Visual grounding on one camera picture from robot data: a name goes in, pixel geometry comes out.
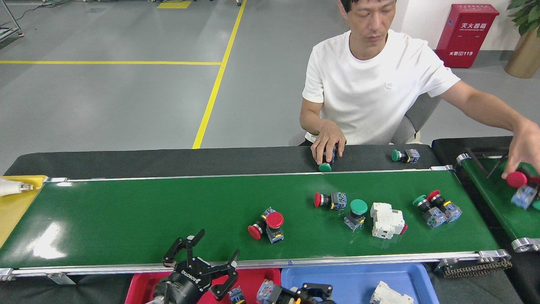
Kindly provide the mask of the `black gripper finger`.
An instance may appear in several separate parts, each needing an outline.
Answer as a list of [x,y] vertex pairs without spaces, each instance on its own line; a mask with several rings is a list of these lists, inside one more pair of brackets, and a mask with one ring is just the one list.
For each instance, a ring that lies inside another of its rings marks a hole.
[[299,288],[286,289],[275,285],[272,301],[333,301],[332,285],[303,283]]

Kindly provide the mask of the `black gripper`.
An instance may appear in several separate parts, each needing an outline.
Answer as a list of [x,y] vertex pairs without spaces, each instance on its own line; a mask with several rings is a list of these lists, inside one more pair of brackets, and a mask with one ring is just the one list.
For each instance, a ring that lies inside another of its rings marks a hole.
[[[226,264],[211,267],[201,258],[194,258],[193,248],[204,237],[205,230],[186,238],[178,237],[163,256],[163,266],[174,268],[167,277],[162,278],[154,289],[155,304],[196,304],[209,289],[217,301],[221,301],[236,284],[238,279],[236,250]],[[186,250],[186,261],[177,264],[176,256]],[[227,277],[222,284],[212,285],[214,279]]]

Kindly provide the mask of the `person's right hand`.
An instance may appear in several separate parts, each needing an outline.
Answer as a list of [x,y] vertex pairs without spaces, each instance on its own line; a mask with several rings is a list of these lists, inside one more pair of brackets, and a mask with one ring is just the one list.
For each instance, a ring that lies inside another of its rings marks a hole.
[[311,146],[312,156],[316,160],[316,164],[330,161],[332,159],[331,152],[334,147],[337,147],[337,155],[342,157],[345,150],[346,138],[338,125],[328,119],[320,119],[317,129],[319,134]]

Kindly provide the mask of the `person's left hand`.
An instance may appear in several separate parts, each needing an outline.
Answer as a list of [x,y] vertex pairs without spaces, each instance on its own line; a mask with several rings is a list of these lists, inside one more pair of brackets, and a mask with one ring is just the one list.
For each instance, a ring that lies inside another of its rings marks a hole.
[[518,123],[513,130],[508,160],[501,178],[506,179],[521,163],[528,163],[537,173],[540,172],[540,129],[538,124],[528,119]]

